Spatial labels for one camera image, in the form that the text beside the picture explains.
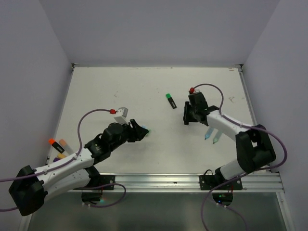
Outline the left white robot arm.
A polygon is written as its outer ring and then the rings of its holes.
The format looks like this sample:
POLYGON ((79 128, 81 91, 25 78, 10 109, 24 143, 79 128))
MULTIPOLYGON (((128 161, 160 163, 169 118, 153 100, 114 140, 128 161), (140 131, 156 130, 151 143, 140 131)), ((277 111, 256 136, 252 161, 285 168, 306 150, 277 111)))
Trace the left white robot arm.
POLYGON ((22 216, 28 216, 51 198, 72 189, 95 189, 102 184, 95 165, 110 157, 126 142, 141 141, 149 130, 132 119, 127 124, 111 123, 103 133, 85 144, 78 155, 70 155, 49 165, 22 168, 9 188, 22 216))

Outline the blue translucent pen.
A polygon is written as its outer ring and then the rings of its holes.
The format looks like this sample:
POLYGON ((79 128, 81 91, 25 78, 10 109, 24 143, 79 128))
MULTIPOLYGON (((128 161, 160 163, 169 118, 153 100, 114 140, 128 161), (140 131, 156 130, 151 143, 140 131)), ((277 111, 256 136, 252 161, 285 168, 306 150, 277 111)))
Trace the blue translucent pen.
POLYGON ((208 130, 205 133, 205 140, 210 138, 210 136, 212 135, 213 131, 214 131, 214 128, 212 128, 212 127, 208 128, 208 130))

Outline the green-capped black highlighter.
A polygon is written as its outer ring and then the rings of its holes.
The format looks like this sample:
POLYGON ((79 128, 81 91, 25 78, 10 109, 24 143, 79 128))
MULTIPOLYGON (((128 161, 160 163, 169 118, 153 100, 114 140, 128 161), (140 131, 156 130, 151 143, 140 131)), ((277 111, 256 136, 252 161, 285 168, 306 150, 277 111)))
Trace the green-capped black highlighter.
POLYGON ((173 109, 176 109, 177 106, 176 106, 176 104, 175 104, 175 102, 174 102, 172 96, 171 96, 169 93, 166 94, 166 98, 167 98, 169 104, 171 105, 171 107, 172 107, 173 109))

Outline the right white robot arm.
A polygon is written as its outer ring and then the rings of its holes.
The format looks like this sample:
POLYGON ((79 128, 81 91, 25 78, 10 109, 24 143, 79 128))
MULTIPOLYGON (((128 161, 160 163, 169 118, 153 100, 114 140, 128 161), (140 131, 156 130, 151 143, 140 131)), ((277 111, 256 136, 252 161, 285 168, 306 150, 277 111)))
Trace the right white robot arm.
POLYGON ((190 93, 189 100, 184 105, 183 122, 199 122, 222 132, 236 144, 236 159, 215 170, 214 183, 220 189, 231 184, 231 179, 252 173, 273 162, 276 154, 269 135, 261 125, 241 125, 225 119, 216 106, 208 106, 201 92, 190 93))

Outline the green translucent pen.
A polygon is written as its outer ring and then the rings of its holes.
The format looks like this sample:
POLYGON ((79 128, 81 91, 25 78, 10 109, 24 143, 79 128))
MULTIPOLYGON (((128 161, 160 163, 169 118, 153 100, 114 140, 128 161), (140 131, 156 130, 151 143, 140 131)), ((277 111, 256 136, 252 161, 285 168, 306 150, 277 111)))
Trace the green translucent pen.
POLYGON ((215 136, 214 136, 214 138, 213 138, 213 144, 215 144, 215 143, 217 143, 217 142, 219 141, 221 135, 222 135, 222 132, 221 132, 221 131, 218 131, 218 132, 215 134, 215 136))

